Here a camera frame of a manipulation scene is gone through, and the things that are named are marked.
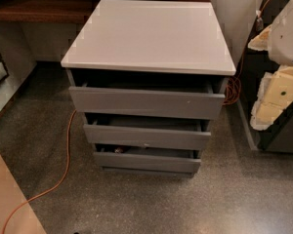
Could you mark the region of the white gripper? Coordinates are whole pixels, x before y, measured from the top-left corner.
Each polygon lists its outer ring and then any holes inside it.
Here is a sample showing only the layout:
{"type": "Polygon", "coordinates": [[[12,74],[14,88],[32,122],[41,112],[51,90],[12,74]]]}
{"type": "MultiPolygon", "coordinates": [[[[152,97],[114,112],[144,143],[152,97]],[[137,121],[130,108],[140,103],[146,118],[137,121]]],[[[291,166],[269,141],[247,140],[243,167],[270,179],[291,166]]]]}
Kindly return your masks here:
{"type": "Polygon", "coordinates": [[[268,50],[270,60],[280,64],[275,73],[264,74],[251,111],[251,127],[263,131],[293,102],[293,0],[274,19],[272,26],[250,40],[248,48],[268,50]]]}

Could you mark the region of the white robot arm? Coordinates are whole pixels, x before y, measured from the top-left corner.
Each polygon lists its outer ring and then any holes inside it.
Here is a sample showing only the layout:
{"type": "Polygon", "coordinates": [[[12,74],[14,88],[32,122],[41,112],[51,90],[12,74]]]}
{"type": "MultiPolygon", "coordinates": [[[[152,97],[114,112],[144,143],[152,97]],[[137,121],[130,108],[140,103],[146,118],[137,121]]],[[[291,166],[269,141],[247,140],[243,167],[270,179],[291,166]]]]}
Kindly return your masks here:
{"type": "Polygon", "coordinates": [[[251,127],[263,131],[293,102],[293,0],[250,40],[248,48],[267,51],[269,59],[279,65],[276,72],[264,74],[251,111],[251,127]]]}

